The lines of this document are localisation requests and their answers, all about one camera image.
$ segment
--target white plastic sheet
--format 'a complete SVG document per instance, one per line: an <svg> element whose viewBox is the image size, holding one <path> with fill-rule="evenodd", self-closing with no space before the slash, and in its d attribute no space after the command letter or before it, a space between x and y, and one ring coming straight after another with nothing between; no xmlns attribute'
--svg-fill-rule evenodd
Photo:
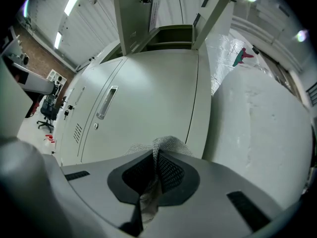
<svg viewBox="0 0 317 238"><path fill-rule="evenodd" d="M231 36L209 33L206 38L206 46L211 70L211 95L213 96L225 76L239 66L254 67L263 73L273 77L271 72L261 67L257 55L243 41ZM246 53L253 55L253 58L244 58L243 63L233 67L233 63L239 52L246 48Z"/></svg>

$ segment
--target sticker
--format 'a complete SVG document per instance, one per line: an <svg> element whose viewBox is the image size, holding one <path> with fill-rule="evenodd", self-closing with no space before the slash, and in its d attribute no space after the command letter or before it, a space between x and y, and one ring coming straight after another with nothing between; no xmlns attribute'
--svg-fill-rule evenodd
<svg viewBox="0 0 317 238"><path fill-rule="evenodd" d="M153 2L152 2L149 32L151 32L156 26L158 11L159 11L158 10L159 4L160 4L160 0L153 0Z"/></svg>
<svg viewBox="0 0 317 238"><path fill-rule="evenodd" d="M243 48L243 49L239 52L239 54L237 55L237 57L236 57L236 59L235 59L235 61L234 61L234 63L233 63L232 66L235 67L235 66L238 65L238 63L244 63L244 62L242 61L243 58L253 58L253 57L254 57L253 55L250 55L250 54L246 53L246 48Z"/></svg>

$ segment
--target office chair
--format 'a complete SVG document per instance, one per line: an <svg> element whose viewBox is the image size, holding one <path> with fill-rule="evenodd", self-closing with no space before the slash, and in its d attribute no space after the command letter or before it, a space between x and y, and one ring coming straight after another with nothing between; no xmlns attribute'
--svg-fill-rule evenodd
<svg viewBox="0 0 317 238"><path fill-rule="evenodd" d="M58 109L54 108L49 103L48 100L49 100L48 98L44 100L43 105L41 107L41 113L45 116L44 119L46 119L46 121L37 121L36 123L37 124L39 124L39 122L42 123L41 125L39 125L38 128L42 126L46 126L47 128L49 128L51 133L52 132L51 127L54 128L54 126L52 125L52 120L56 120Z"/></svg>

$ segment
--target brick wall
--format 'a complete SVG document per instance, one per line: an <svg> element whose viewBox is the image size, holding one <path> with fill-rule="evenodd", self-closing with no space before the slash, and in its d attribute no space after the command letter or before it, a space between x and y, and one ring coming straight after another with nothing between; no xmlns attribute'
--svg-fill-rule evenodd
<svg viewBox="0 0 317 238"><path fill-rule="evenodd" d="M33 37L26 31L22 26L16 24L13 26L15 34L19 37L19 40L22 42L21 47L22 51L26 53L30 60L27 65L27 68L46 78L50 71L53 69L67 79L63 89L61 90L58 99L56 100L56 106L59 107L61 99L64 96L64 93L72 81L75 73L63 65L58 59L56 59L51 53L44 49Z"/></svg>

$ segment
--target white floor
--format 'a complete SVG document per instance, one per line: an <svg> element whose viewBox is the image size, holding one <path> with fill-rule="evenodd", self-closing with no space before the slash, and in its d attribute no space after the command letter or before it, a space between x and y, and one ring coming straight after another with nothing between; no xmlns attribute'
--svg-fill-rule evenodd
<svg viewBox="0 0 317 238"><path fill-rule="evenodd" d="M53 128L51 128L52 133L50 133L46 126L38 128L41 123L36 124L38 120L45 121L44 115L42 115L40 112L40 106L32 117L24 119L17 137L22 141L34 145L42 154L51 154L51 151L53 150L51 148L54 146L51 146L51 148L48 147L45 144L47 140L44 139L46 138L45 135L53 134Z"/></svg>

